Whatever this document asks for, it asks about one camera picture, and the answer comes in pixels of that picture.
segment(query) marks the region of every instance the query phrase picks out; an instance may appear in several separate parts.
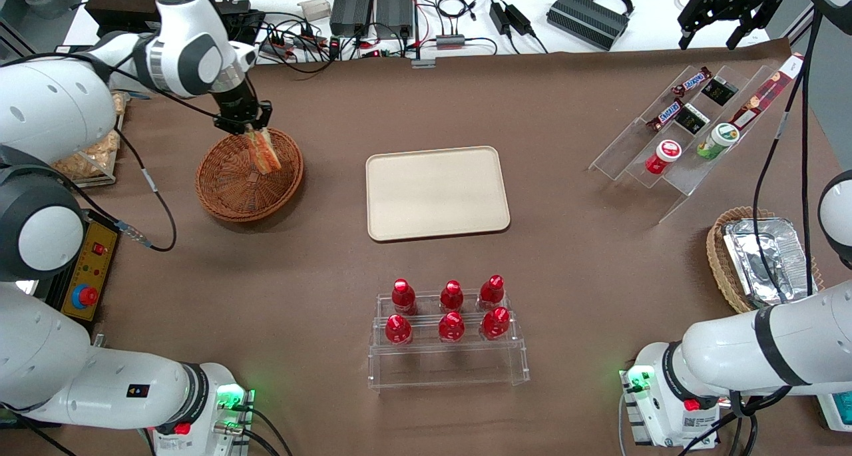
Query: brown wicker basket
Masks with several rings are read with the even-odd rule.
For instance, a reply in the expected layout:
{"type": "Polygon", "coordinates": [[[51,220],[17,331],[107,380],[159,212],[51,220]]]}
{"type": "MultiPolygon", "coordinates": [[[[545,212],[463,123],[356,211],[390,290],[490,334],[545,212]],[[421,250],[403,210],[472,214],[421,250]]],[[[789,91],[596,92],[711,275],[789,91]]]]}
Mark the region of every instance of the brown wicker basket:
{"type": "Polygon", "coordinates": [[[226,222],[253,222],[283,207],[302,183],[304,161],[295,141],[269,128],[281,170],[260,174],[246,137],[229,134],[204,155],[195,172],[195,193],[210,214],[226,222]]]}
{"type": "MultiPolygon", "coordinates": [[[[775,213],[767,210],[757,209],[758,218],[772,218],[775,213]]],[[[710,231],[707,232],[707,259],[710,261],[710,268],[713,271],[713,278],[716,279],[716,284],[722,295],[728,301],[728,304],[736,310],[737,313],[746,313],[756,310],[751,302],[746,298],[740,286],[740,278],[737,277],[734,263],[731,262],[728,256],[728,248],[725,246],[725,241],[722,240],[722,225],[733,220],[742,220],[751,218],[751,206],[740,206],[732,208],[722,213],[721,216],[713,224],[710,231]]],[[[816,261],[811,260],[813,267],[813,280],[816,281],[816,287],[819,290],[825,289],[822,282],[822,275],[819,274],[819,269],[816,268],[816,261]]]]}

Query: acrylic stand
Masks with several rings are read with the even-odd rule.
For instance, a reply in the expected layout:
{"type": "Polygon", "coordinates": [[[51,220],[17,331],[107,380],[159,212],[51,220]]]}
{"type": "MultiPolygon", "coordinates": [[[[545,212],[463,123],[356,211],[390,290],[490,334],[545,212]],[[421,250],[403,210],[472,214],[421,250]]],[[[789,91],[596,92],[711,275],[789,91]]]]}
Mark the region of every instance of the acrylic stand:
{"type": "Polygon", "coordinates": [[[444,316],[439,307],[439,292],[417,295],[417,315],[407,316],[413,329],[413,341],[395,346],[387,341],[384,328],[393,311],[389,294],[375,301],[370,349],[367,354],[371,389],[411,388],[472,383],[511,383],[529,381],[527,347],[512,311],[508,295],[502,305],[509,310],[511,325],[500,338],[488,341],[479,335],[486,312],[475,307],[478,289],[463,290],[465,303],[460,313],[465,335],[456,343],[442,343],[438,323],[444,316]]]}
{"type": "MultiPolygon", "coordinates": [[[[728,122],[733,119],[737,110],[746,104],[755,94],[761,84],[775,74],[775,70],[769,67],[761,67],[757,73],[751,78],[746,78],[731,70],[730,67],[722,67],[721,70],[714,74],[720,78],[724,78],[728,83],[731,83],[739,91],[722,107],[706,95],[701,93],[701,90],[706,86],[706,82],[701,83],[698,88],[692,89],[681,101],[690,103],[698,111],[704,114],[710,122],[706,123],[696,134],[687,131],[678,122],[669,122],[663,126],[660,132],[654,132],[645,124],[650,122],[654,117],[657,117],[666,110],[674,101],[675,95],[672,94],[672,87],[683,83],[699,72],[698,68],[687,67],[681,75],[673,80],[663,93],[658,96],[656,101],[648,107],[633,123],[630,123],[624,131],[615,138],[600,156],[594,159],[594,162],[588,169],[597,168],[611,180],[620,180],[626,174],[642,183],[647,188],[652,188],[660,181],[666,186],[671,186],[678,191],[678,199],[672,204],[672,207],[660,219],[662,222],[669,214],[674,213],[684,202],[693,194],[695,189],[701,184],[701,181],[713,170],[713,167],[724,158],[725,153],[736,148],[733,147],[725,150],[715,159],[707,160],[699,156],[696,152],[697,146],[703,143],[707,134],[715,128],[716,125],[722,122],[728,122]],[[669,164],[662,174],[652,174],[645,169],[645,160],[651,156],[657,149],[660,141],[675,140],[684,150],[681,158],[678,161],[669,164]]],[[[752,120],[744,131],[740,134],[740,141],[746,137],[749,130],[754,128],[757,120],[761,117],[760,114],[752,120]]]]}

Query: red bottle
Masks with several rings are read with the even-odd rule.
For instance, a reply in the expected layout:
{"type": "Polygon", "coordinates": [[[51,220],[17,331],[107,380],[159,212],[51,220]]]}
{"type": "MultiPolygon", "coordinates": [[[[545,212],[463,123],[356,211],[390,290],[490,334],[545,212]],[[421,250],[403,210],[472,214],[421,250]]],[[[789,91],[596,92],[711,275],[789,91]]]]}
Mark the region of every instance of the red bottle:
{"type": "Polygon", "coordinates": [[[462,293],[462,286],[456,280],[447,281],[447,286],[441,292],[441,311],[444,311],[444,313],[459,311],[464,301],[465,295],[462,293]]]}
{"type": "Polygon", "coordinates": [[[480,311],[493,310],[503,300],[503,277],[495,274],[485,284],[482,284],[480,296],[477,298],[477,309],[480,311]]]}
{"type": "Polygon", "coordinates": [[[392,314],[387,318],[384,335],[391,344],[408,344],[413,339],[411,334],[411,323],[399,314],[392,314]]]}
{"type": "Polygon", "coordinates": [[[509,311],[502,306],[486,313],[480,324],[482,338],[497,339],[509,330],[509,311]]]}
{"type": "Polygon", "coordinates": [[[393,300],[393,309],[397,313],[405,314],[405,316],[417,314],[417,299],[414,296],[414,288],[411,288],[411,284],[408,284],[407,281],[398,279],[396,283],[393,283],[390,299],[393,300]]]}
{"type": "Polygon", "coordinates": [[[444,343],[456,343],[465,334],[465,322],[456,311],[450,311],[438,323],[438,336],[444,343]]]}

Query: brown table surface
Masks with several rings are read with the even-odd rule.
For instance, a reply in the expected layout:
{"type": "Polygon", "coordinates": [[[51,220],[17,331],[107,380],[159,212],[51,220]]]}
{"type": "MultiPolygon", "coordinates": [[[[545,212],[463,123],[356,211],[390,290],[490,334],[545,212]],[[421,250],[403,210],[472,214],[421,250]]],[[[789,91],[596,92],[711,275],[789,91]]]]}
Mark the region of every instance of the brown table surface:
{"type": "MultiPolygon", "coordinates": [[[[707,229],[751,204],[786,94],[693,198],[661,225],[651,192],[615,186],[588,164],[686,65],[752,74],[789,55],[772,41],[734,52],[599,53],[334,64],[306,79],[252,71],[295,138],[304,188],[279,213],[226,225],[202,210],[195,168],[222,136],[167,99],[134,101],[126,132],[174,211],[171,253],[124,241],[105,293],[111,347],[215,361],[258,390],[296,456],[329,454],[618,454],[617,371],[639,349],[730,316],[707,264],[707,229]],[[512,223],[501,234],[378,244],[366,232],[368,156],[489,144],[500,153],[512,223]],[[367,388],[375,295],[406,277],[418,290],[502,274],[527,338],[532,380],[451,389],[367,388]]],[[[215,110],[210,98],[194,103],[215,110]]],[[[799,224],[800,114],[769,171],[761,206],[799,224]]],[[[848,275],[819,231],[815,204],[839,172],[811,119],[813,253],[825,283],[848,275]]],[[[130,154],[118,184],[93,190],[107,210],[156,242],[168,224],[130,154]]],[[[760,413],[754,454],[848,454],[852,435],[818,425],[810,398],[760,413]]],[[[261,425],[262,435],[271,433],[261,425]]],[[[143,456],[133,431],[52,429],[80,456],[143,456]]],[[[713,454],[727,453],[730,431],[713,454]]],[[[629,454],[675,454],[635,447],[629,454]]],[[[36,435],[0,433],[2,454],[56,454],[36,435]]],[[[253,454],[262,454],[253,447],[253,454]]]]}

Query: jar lid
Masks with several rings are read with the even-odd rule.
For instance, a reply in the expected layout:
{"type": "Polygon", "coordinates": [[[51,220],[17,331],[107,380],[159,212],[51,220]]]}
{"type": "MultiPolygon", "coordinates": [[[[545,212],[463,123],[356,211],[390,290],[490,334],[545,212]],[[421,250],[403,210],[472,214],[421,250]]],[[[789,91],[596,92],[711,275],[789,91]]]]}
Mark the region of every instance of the jar lid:
{"type": "Polygon", "coordinates": [[[675,140],[663,140],[657,146],[657,158],[673,162],[681,156],[681,146],[675,140]]]}

